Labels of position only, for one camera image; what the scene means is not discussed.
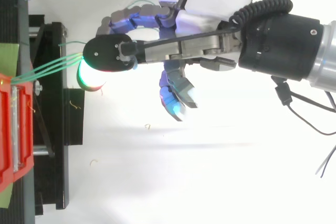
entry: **robotic arm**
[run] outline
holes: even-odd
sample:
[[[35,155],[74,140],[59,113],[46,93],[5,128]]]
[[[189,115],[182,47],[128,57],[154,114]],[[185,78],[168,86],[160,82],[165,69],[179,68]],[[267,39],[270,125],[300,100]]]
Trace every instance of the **robotic arm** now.
[[[144,63],[164,63],[160,80],[163,106],[181,120],[185,105],[196,108],[186,64],[213,71],[236,65],[275,77],[310,81],[336,91],[336,22],[288,14],[290,0],[160,0],[112,13],[83,51],[89,66],[125,71]],[[159,28],[158,41],[132,41],[138,26]]]

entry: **green tape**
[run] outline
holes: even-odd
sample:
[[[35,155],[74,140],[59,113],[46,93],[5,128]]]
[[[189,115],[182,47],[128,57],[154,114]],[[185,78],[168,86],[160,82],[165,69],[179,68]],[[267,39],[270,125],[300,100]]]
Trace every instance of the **green tape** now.
[[[8,208],[11,202],[13,190],[13,183],[11,183],[5,190],[0,192],[0,208]]]
[[[9,77],[16,76],[18,55],[19,44],[0,43],[0,73]]]

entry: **clear plastic piece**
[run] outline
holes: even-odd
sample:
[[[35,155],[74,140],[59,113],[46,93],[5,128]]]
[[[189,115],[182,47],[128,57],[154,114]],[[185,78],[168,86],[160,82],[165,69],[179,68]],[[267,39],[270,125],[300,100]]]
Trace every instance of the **clear plastic piece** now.
[[[20,145],[19,145],[19,89],[16,86],[12,86],[12,150],[13,150],[13,171],[17,172],[20,167]]]

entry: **green wire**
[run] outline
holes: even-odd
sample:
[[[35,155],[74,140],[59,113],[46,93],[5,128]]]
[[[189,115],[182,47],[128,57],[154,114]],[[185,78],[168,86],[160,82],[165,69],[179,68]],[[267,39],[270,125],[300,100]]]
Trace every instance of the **green wire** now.
[[[74,59],[72,59],[72,60],[68,60],[68,61],[65,61],[65,62],[63,62],[63,63],[66,63],[66,62],[68,62],[68,63],[70,63],[70,62],[72,62]],[[24,79],[21,79],[21,80],[19,80],[19,81],[14,81],[14,82],[12,82],[12,85],[16,85],[16,84],[20,84],[20,83],[24,83],[24,82],[28,82],[28,81],[34,81],[34,80],[36,80],[36,79],[38,79],[38,78],[42,78],[42,77],[44,77],[44,76],[48,76],[48,75],[50,75],[50,74],[52,74],[52,73],[56,73],[56,72],[58,72],[58,71],[62,71],[62,70],[64,70],[64,69],[67,69],[68,67],[71,67],[71,66],[74,66],[74,65],[76,65],[76,64],[78,64],[78,63],[80,63],[81,62],[81,60],[82,60],[82,58],[75,58],[75,62],[74,63],[72,63],[72,64],[69,64],[69,65],[66,65],[66,66],[64,66],[64,67],[62,67],[62,68],[58,68],[58,69],[56,69],[56,70],[53,70],[53,71],[50,71],[50,72],[46,72],[46,73],[43,73],[42,74],[42,72],[40,72],[40,73],[38,73],[38,74],[35,74],[34,76],[31,76],[31,77],[27,77],[27,78],[24,78]]]
[[[58,46],[61,47],[61,46],[65,46],[65,45],[71,44],[71,43],[86,44],[85,42],[74,40],[74,41],[69,41],[69,42],[63,43],[63,44],[58,44]]]
[[[67,59],[67,58],[69,58],[69,57],[77,56],[77,55],[80,55],[80,54],[81,54],[81,52],[80,52],[80,53],[77,53],[77,54],[67,55],[67,56],[58,58],[58,59],[53,60],[53,61],[51,61],[51,62],[49,62],[49,63],[47,63],[47,64],[44,64],[44,65],[42,65],[42,66],[40,66],[40,67],[38,67],[38,68],[33,69],[32,71],[29,71],[29,72],[27,72],[27,73],[21,74],[20,76],[16,76],[16,77],[12,78],[12,80],[17,80],[17,79],[20,79],[20,78],[22,78],[22,77],[29,76],[29,75],[31,75],[31,74],[35,74],[35,71],[37,71],[37,70],[40,70],[40,69],[45,68],[45,67],[48,67],[48,66],[50,66],[50,65],[52,65],[52,64],[54,64],[54,63],[56,63],[56,62],[59,62],[59,61],[62,61],[62,60],[64,60],[64,59]]]
[[[42,73],[46,73],[46,72],[48,72],[48,71],[51,70],[51,69],[54,69],[54,68],[63,66],[64,64],[67,64],[67,63],[71,63],[71,62],[73,62],[73,60],[75,60],[75,59],[79,59],[79,58],[80,58],[80,57],[77,56],[77,57],[73,57],[73,58],[71,58],[70,60],[62,61],[61,63],[59,63],[59,64],[55,64],[55,65],[53,65],[52,67],[49,67],[49,68],[47,68],[47,69],[45,69],[45,70],[43,70],[43,71],[41,71],[41,72],[39,72],[39,73],[36,73],[36,74],[33,75],[33,76],[38,76],[38,75],[40,75],[40,74],[42,74]],[[19,80],[17,80],[17,81],[22,81],[22,80],[31,78],[31,77],[33,77],[33,76],[25,77],[25,78],[21,78],[21,79],[19,79]]]
[[[149,0],[137,0],[137,1],[134,1],[132,4],[128,5],[126,8],[129,8],[130,6],[138,3],[138,2],[146,2],[146,3],[150,3],[152,5],[155,5],[152,1],[149,1]]]

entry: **white backdrop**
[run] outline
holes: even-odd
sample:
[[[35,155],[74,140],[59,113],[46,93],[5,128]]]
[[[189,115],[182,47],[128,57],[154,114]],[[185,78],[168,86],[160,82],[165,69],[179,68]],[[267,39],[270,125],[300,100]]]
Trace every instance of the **white backdrop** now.
[[[31,14],[63,22],[68,41],[88,41],[103,17],[132,1],[29,4]],[[324,24],[336,19],[333,0],[292,1],[293,14]],[[152,30],[136,33],[156,37]],[[69,87],[77,86],[75,71],[68,71]],[[335,223],[336,156],[323,179],[314,175],[335,137],[319,135],[283,107],[269,76],[187,67],[200,108],[177,123],[161,106],[161,71],[157,64],[114,73],[103,93],[86,93],[83,146],[69,151],[70,204],[63,211],[45,207],[38,224]],[[307,82],[290,85],[328,104]],[[336,130],[331,113],[297,100],[292,107],[321,130]]]

